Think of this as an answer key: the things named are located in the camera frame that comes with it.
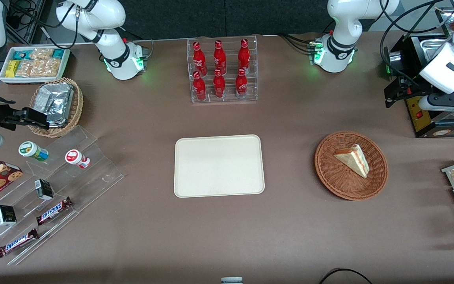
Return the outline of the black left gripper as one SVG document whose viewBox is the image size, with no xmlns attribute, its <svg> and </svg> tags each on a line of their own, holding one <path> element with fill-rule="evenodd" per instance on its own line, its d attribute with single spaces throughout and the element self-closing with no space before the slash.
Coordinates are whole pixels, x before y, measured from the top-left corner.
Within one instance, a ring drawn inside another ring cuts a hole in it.
<svg viewBox="0 0 454 284">
<path fill-rule="evenodd" d="M 384 88 L 385 107 L 390 108 L 397 102 L 419 96 L 417 106 L 425 111 L 454 113 L 454 92 L 448 94 L 439 88 L 425 83 L 423 89 L 408 93 L 411 83 L 404 78 L 396 78 Z"/>
</svg>

